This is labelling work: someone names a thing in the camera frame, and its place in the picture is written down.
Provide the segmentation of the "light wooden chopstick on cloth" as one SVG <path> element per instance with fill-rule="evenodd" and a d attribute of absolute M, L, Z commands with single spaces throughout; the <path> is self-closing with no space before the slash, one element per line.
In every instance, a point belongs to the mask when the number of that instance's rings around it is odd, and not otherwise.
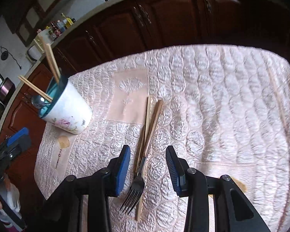
<path fill-rule="evenodd" d="M 151 111 L 151 96 L 149 95 L 147 98 L 146 114 L 145 114 L 144 126 L 143 126 L 143 131 L 142 131 L 142 140 L 141 140 L 141 145 L 140 145 L 139 154 L 138 154 L 137 172 L 139 171 L 139 168 L 140 168 L 142 152 L 146 143 L 146 138 L 147 138 L 147 133 L 148 133 L 147 129 L 150 125 L 150 111 Z M 138 204 L 136 205 L 135 220 L 137 222 L 140 220 L 141 210 L 142 210 L 142 197 L 140 198 Z"/>

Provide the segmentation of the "dark wood kitchen cabinets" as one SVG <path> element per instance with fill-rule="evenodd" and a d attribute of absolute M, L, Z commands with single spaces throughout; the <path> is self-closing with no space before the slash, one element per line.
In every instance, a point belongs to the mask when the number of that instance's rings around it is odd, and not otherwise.
<path fill-rule="evenodd" d="M 116 0 L 79 20 L 53 52 L 66 76 L 153 49 L 233 44 L 290 60 L 290 17 L 277 0 Z"/>

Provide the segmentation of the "white floral cup teal interior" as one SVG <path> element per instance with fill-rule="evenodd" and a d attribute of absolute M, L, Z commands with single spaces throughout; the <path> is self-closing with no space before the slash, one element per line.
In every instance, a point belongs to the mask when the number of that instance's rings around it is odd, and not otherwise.
<path fill-rule="evenodd" d="M 38 110 L 39 118 L 75 135 L 87 128 L 93 112 L 67 77 L 62 76 L 58 83 L 52 78 L 46 93 L 53 100 Z"/>

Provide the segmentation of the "black fork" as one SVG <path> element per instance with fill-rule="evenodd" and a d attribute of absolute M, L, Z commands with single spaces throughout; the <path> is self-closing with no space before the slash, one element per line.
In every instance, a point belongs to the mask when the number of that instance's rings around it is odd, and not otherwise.
<path fill-rule="evenodd" d="M 133 179 L 133 182 L 130 186 L 127 196 L 124 202 L 122 203 L 122 206 L 120 207 L 120 211 L 122 211 L 125 214 L 129 214 L 133 210 L 133 208 L 137 205 L 142 196 L 145 186 L 145 182 L 142 177 L 142 171 L 145 162 L 146 157 L 142 157 L 137 176 Z"/>

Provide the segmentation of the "upper wall cabinet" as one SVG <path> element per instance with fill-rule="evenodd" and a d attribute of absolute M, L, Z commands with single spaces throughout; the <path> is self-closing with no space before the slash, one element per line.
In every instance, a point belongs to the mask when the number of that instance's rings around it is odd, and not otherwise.
<path fill-rule="evenodd" d="M 70 0 L 15 0 L 3 11 L 10 31 L 27 47 Z"/>

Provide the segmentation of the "red sauce bottle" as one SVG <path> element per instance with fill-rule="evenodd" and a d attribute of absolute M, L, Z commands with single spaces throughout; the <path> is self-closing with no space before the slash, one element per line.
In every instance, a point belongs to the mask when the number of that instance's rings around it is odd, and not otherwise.
<path fill-rule="evenodd" d="M 53 32 L 55 33 L 55 35 L 59 37 L 61 35 L 61 31 L 59 30 L 59 28 L 55 23 L 51 22 L 51 25 L 53 27 Z"/>

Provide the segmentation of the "dark brown wooden chopstick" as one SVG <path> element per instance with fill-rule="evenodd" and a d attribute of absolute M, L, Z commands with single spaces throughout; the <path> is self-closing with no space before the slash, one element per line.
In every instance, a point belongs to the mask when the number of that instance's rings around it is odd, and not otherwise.
<path fill-rule="evenodd" d="M 148 156 L 149 148 L 151 146 L 152 139 L 153 139 L 155 130 L 157 128 L 158 118 L 159 118 L 160 112 L 162 111 L 162 107 L 163 107 L 163 100 L 158 100 L 155 107 L 154 107 L 153 114 L 150 118 L 149 127 L 146 129 L 148 131 L 148 133 L 146 135 L 144 147 L 142 148 L 142 156 L 143 157 Z"/>

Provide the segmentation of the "pink quilted table cloth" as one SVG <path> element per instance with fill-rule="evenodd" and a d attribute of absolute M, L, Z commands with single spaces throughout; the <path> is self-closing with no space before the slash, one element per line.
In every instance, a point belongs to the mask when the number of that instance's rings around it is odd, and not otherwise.
<path fill-rule="evenodd" d="M 269 78 L 282 98 L 286 136 Z M 79 135 L 47 124 L 34 178 L 49 197 L 64 177 L 85 177 L 118 156 L 135 154 L 147 98 L 163 100 L 149 150 L 140 220 L 110 200 L 114 231 L 182 231 L 186 198 L 173 190 L 165 150 L 205 175 L 230 175 L 271 231 L 290 228 L 290 64 L 256 48 L 197 45 L 130 55 L 69 78 L 93 117 Z"/>

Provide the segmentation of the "dark thin chopstick on cloth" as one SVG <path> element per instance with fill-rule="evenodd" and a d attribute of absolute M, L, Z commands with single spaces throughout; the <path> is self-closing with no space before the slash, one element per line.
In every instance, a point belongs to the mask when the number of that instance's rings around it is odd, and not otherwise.
<path fill-rule="evenodd" d="M 139 168 L 140 161 L 141 161 L 141 154 L 142 154 L 142 147 L 144 144 L 145 132 L 146 132 L 146 127 L 143 126 L 141 133 L 140 133 L 140 139 L 138 141 L 136 152 L 135 152 L 135 159 L 134 159 L 134 164 L 133 164 L 133 176 L 134 177 L 137 176 L 138 168 Z"/>

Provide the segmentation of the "yellow oil bottle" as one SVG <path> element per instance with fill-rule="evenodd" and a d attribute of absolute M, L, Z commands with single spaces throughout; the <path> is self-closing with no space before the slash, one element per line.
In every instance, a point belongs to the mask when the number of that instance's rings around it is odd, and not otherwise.
<path fill-rule="evenodd" d="M 66 17 L 63 13 L 61 14 L 61 16 L 63 18 L 63 23 L 66 28 L 69 28 L 73 25 L 73 21 L 69 17 Z"/>

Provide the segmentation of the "metal spoon in cup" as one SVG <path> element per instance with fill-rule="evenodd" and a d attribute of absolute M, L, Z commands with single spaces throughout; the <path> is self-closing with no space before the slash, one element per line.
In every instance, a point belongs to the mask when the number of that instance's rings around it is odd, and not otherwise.
<path fill-rule="evenodd" d="M 35 95 L 31 98 L 32 105 L 37 109 L 42 109 L 44 106 L 50 106 L 50 102 L 47 102 L 42 96 Z"/>

